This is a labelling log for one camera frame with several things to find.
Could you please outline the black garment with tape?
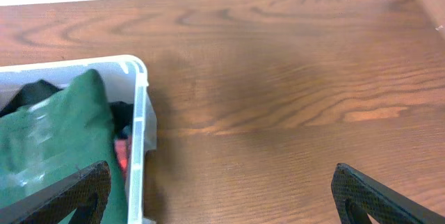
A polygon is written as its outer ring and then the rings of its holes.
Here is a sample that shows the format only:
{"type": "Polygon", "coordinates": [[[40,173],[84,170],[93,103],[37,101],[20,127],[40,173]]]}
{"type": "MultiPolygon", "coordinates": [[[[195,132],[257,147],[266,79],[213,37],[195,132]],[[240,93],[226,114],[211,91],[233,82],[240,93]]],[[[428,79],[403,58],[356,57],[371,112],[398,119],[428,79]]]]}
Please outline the black garment with tape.
{"type": "Polygon", "coordinates": [[[59,91],[61,91],[61,88],[43,79],[33,83],[27,83],[22,86],[15,96],[1,109],[1,117],[16,112],[16,110],[22,106],[37,104],[59,91]]]}

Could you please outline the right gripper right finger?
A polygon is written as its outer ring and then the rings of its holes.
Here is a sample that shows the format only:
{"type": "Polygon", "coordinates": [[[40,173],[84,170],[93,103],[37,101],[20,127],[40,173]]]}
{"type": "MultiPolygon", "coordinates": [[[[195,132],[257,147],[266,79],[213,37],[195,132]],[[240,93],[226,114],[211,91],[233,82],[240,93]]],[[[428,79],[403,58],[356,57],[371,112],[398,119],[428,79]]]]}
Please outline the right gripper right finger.
{"type": "Polygon", "coordinates": [[[331,190],[341,223],[443,223],[444,217],[346,163],[336,166],[331,190]]]}

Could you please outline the dark green shirt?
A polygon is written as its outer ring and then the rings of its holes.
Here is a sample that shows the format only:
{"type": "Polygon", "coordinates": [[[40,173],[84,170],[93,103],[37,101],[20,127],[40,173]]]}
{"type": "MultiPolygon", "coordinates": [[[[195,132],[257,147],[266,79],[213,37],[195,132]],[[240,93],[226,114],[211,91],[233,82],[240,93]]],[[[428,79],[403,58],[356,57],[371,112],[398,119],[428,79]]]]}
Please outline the dark green shirt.
{"type": "Polygon", "coordinates": [[[115,127],[104,82],[96,70],[34,105],[1,117],[1,206],[6,207],[106,161],[111,192],[103,223],[126,223],[127,202],[113,141],[115,127]]]}

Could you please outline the clear plastic storage bin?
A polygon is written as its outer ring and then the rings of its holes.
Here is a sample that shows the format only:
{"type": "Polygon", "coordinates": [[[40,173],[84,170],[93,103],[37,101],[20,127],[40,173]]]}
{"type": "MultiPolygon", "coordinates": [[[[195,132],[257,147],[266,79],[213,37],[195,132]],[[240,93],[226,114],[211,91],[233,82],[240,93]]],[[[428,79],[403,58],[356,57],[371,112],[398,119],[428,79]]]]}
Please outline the clear plastic storage bin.
{"type": "Polygon", "coordinates": [[[1,106],[5,106],[25,84],[44,79],[61,88],[86,70],[100,73],[109,101],[133,104],[132,150],[126,181],[128,222],[153,223],[143,216],[144,158],[156,149],[156,115],[148,95],[148,71],[132,55],[85,58],[1,67],[1,106]]]}

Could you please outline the large black shirt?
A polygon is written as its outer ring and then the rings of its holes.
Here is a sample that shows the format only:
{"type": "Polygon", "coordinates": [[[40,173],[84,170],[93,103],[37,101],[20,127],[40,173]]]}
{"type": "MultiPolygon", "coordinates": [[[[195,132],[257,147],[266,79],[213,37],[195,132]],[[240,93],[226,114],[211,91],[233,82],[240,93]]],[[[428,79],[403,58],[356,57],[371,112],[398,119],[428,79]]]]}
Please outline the large black shirt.
{"type": "Polygon", "coordinates": [[[134,105],[125,102],[111,102],[109,106],[117,138],[127,138],[132,130],[134,105]]]}

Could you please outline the red navy plaid shirt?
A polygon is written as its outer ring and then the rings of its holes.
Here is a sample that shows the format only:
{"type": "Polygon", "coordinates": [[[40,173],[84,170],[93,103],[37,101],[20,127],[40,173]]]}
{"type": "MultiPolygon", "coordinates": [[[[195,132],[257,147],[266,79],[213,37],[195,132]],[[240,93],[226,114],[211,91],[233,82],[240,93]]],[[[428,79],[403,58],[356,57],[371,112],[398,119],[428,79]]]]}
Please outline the red navy plaid shirt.
{"type": "Polygon", "coordinates": [[[127,178],[130,156],[131,156],[131,139],[117,138],[114,141],[115,155],[118,165],[124,179],[127,178]]]}

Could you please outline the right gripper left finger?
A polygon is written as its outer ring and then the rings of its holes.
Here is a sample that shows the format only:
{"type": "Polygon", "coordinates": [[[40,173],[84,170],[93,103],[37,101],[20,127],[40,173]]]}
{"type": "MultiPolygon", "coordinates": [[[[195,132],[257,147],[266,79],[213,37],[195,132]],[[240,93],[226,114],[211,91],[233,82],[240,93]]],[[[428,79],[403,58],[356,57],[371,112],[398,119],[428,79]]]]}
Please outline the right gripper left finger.
{"type": "Polygon", "coordinates": [[[100,223],[111,192],[111,172],[98,161],[1,209],[2,223],[100,223]]]}

